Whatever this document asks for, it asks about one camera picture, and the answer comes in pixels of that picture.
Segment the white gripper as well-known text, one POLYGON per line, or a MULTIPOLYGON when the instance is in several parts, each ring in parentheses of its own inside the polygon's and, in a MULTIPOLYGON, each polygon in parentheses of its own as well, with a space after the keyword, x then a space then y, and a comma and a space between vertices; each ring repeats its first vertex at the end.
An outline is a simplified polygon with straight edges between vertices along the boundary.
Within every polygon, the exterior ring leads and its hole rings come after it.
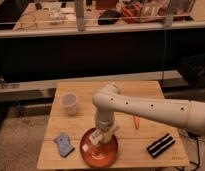
POLYGON ((119 129, 119 125, 116 121, 114 122, 97 122, 96 123, 96 131, 97 138, 103 144, 107 144, 111 141, 112 136, 119 129))

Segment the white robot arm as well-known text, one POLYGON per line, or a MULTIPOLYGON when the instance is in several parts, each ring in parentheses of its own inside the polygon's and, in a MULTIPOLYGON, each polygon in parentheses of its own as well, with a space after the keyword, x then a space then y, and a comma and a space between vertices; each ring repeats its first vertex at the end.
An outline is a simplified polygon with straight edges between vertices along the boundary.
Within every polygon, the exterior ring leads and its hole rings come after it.
POLYGON ((115 112, 137 115, 205 137, 204 102, 124 96, 115 83, 98 90, 92 102, 96 107, 96 128, 102 132, 103 143, 108 143, 114 134, 115 112))

